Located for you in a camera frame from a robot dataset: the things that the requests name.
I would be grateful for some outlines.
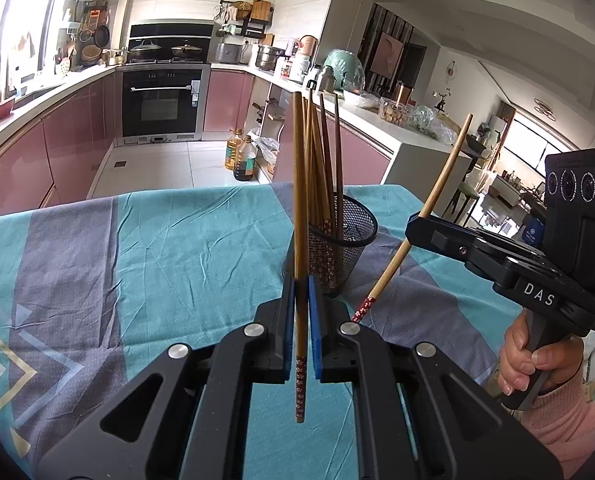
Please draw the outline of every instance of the silver screw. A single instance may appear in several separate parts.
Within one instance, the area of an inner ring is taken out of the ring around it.
[[[420,357],[433,357],[436,350],[431,343],[420,343],[415,347],[415,351]]]
[[[168,357],[171,359],[182,359],[188,355],[188,347],[182,343],[177,343],[168,349]]]
[[[359,334],[359,324],[347,321],[340,325],[340,332],[344,335],[357,335]]]
[[[248,337],[257,337],[258,335],[262,335],[264,333],[264,326],[259,323],[251,323],[250,325],[246,325],[244,327],[244,333]]]

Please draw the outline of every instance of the pink sweater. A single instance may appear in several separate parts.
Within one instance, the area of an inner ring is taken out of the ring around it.
[[[595,449],[595,401],[585,402],[581,369],[555,391],[539,396],[521,422],[562,464],[570,478]]]

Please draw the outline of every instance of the oven door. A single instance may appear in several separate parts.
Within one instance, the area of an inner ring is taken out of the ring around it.
[[[123,136],[195,133],[201,77],[201,70],[126,72]]]

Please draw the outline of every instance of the wooden cutting board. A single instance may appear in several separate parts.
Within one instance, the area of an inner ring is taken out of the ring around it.
[[[267,22],[270,20],[270,6],[271,2],[265,0],[253,0],[253,9],[250,12],[251,18]]]

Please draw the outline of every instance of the plastic bottle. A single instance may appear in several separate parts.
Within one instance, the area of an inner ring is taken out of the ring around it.
[[[235,150],[242,143],[242,129],[231,130],[232,135],[226,141],[226,157],[224,158],[224,167],[227,170],[233,170],[235,166]]]
[[[252,180],[256,156],[257,148],[252,145],[252,139],[250,136],[244,137],[244,142],[235,150],[235,167],[232,170],[232,176],[237,180]]]

